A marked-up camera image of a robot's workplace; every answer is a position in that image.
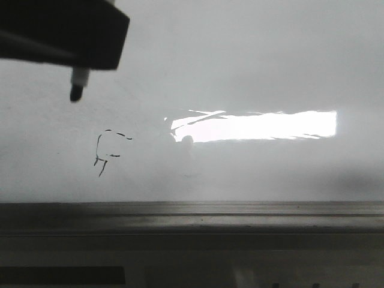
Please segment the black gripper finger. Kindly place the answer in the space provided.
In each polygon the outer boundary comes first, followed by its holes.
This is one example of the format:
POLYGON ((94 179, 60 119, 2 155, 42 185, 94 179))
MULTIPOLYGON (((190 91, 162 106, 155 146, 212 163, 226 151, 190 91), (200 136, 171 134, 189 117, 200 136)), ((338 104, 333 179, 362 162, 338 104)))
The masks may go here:
POLYGON ((115 70, 129 24, 107 1, 1 1, 1 57, 115 70))

